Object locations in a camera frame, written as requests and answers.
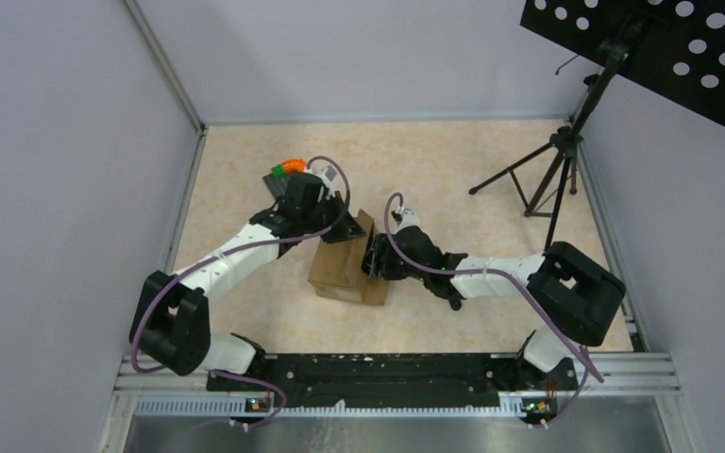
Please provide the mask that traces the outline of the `brown cardboard express box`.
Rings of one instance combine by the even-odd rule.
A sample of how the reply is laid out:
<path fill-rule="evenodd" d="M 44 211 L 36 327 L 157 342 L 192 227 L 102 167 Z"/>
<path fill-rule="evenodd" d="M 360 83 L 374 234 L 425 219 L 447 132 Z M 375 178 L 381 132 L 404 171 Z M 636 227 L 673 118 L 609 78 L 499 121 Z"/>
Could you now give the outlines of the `brown cardboard express box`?
<path fill-rule="evenodd" d="M 378 233 L 376 223 L 365 210 L 359 210 L 355 220 L 365 235 L 339 243 L 321 241 L 312 260 L 308 282 L 320 297 L 370 307 L 384 306 L 389 281 L 370 277 L 363 270 L 368 246 Z"/>

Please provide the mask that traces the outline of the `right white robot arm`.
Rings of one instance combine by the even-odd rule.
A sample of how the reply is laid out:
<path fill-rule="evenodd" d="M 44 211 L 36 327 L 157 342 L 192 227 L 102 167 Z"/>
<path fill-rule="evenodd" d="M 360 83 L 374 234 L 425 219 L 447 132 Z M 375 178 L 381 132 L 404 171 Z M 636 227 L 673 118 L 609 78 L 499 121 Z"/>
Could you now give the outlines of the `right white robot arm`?
<path fill-rule="evenodd" d="M 603 344 L 626 285 L 570 243 L 555 242 L 543 253 L 521 258 L 484 258 L 444 252 L 419 226 L 407 226 L 376 234 L 361 268 L 384 280 L 418 280 L 453 310 L 468 299 L 522 297 L 544 325 L 530 336 L 515 364 L 518 381 L 542 388 L 567 354 L 603 380 L 588 350 Z"/>

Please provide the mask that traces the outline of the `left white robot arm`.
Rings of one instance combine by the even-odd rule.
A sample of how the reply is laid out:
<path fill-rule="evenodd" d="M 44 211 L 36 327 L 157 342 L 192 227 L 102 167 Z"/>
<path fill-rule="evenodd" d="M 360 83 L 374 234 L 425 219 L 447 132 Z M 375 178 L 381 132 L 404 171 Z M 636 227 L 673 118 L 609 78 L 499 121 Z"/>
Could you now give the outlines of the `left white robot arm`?
<path fill-rule="evenodd" d="M 295 246 L 320 238 L 357 239 L 363 229 L 348 212 L 349 197 L 333 186 L 327 170 L 288 177 L 275 203 L 254 214 L 228 241 L 173 274 L 155 271 L 144 281 L 128 339 L 132 367 L 144 372 L 144 353 L 179 376 L 196 370 L 228 372 L 243 390 L 263 382 L 263 349 L 237 334 L 211 330 L 211 305 L 246 277 Z"/>

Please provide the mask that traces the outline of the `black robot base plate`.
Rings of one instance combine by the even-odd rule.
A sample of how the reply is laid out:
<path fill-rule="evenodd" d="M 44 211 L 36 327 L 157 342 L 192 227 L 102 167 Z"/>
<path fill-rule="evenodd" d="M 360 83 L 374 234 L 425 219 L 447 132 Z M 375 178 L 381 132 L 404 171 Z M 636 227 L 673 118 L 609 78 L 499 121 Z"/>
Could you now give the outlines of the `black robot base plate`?
<path fill-rule="evenodd" d="M 354 409 L 495 407 L 513 392 L 573 391 L 574 363 L 539 371 L 515 354 L 279 354 L 249 373 L 279 387 L 287 406 Z"/>

